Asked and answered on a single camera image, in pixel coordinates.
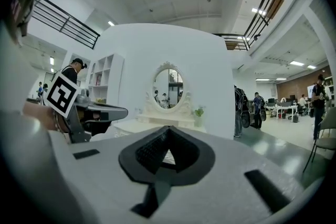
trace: black hair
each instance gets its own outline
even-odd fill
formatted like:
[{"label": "black hair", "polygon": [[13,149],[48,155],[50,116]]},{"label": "black hair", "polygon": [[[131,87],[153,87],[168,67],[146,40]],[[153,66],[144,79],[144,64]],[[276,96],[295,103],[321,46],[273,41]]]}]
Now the black hair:
[{"label": "black hair", "polygon": [[322,81],[323,81],[323,80],[324,80],[324,77],[323,77],[323,75],[322,75],[322,74],[319,74],[319,76],[317,77],[317,79],[318,79],[318,80],[322,80]]}]

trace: person in black jacket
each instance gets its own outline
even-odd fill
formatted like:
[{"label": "person in black jacket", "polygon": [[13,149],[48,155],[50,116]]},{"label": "person in black jacket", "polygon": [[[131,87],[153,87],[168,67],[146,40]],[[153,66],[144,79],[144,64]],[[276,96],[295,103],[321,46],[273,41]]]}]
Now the person in black jacket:
[{"label": "person in black jacket", "polygon": [[241,137],[242,135],[242,129],[243,129],[243,125],[242,125],[242,119],[241,119],[241,112],[243,110],[243,103],[244,101],[247,101],[247,97],[245,95],[245,92],[240,89],[237,88],[237,86],[235,86],[235,102],[236,102],[236,121],[235,121],[235,133],[234,133],[234,137]]},{"label": "person in black jacket", "polygon": [[328,96],[324,91],[324,86],[322,85],[324,81],[323,75],[319,75],[317,78],[317,83],[315,84],[313,91],[312,91],[312,105],[314,106],[314,116],[315,116],[315,123],[314,123],[314,133],[313,139],[316,140],[318,138],[318,133],[320,131],[320,123],[322,121],[322,116],[324,113],[324,102]]},{"label": "person in black jacket", "polygon": [[62,74],[71,80],[74,84],[77,84],[77,74],[83,69],[86,68],[86,64],[83,64],[82,59],[76,58],[72,61],[70,65],[62,70]]}]

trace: glossy floor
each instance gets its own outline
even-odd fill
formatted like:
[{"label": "glossy floor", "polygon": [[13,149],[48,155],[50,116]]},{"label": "glossy floor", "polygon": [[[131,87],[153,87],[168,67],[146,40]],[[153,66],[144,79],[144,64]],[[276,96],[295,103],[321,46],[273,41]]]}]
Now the glossy floor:
[{"label": "glossy floor", "polygon": [[280,166],[287,174],[295,177],[304,188],[324,176],[330,163],[328,159],[316,154],[314,162],[309,163],[303,174],[302,171],[310,155],[309,150],[252,127],[243,129],[242,136],[235,140]]}]

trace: desk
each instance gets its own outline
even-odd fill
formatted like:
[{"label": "desk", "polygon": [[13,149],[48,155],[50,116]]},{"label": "desk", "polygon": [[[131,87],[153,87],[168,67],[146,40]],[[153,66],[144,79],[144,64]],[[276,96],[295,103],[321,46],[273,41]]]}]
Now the desk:
[{"label": "desk", "polygon": [[278,114],[279,110],[281,110],[281,115],[282,111],[285,109],[292,109],[292,122],[293,122],[293,116],[294,116],[294,110],[295,113],[298,112],[298,106],[297,105],[292,105],[292,106],[266,106],[267,109],[276,109],[277,110],[277,119],[279,119]]}]

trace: office chair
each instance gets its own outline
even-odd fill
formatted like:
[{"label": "office chair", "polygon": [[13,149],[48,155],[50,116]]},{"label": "office chair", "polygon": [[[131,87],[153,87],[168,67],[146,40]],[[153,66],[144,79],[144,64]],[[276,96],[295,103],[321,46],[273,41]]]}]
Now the office chair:
[{"label": "office chair", "polygon": [[336,108],[330,108],[329,112],[326,114],[326,117],[323,119],[323,121],[320,123],[320,131],[318,133],[318,137],[314,142],[313,148],[311,150],[309,159],[307,161],[306,166],[303,169],[303,172],[305,172],[308,163],[310,161],[311,155],[313,154],[314,151],[314,155],[313,155],[313,159],[311,160],[311,162],[314,161],[314,157],[316,154],[316,149],[319,148],[323,148],[325,150],[331,150],[331,151],[335,151],[336,150],[336,138],[320,138],[320,132],[321,130],[327,130],[327,129],[336,129]]}]

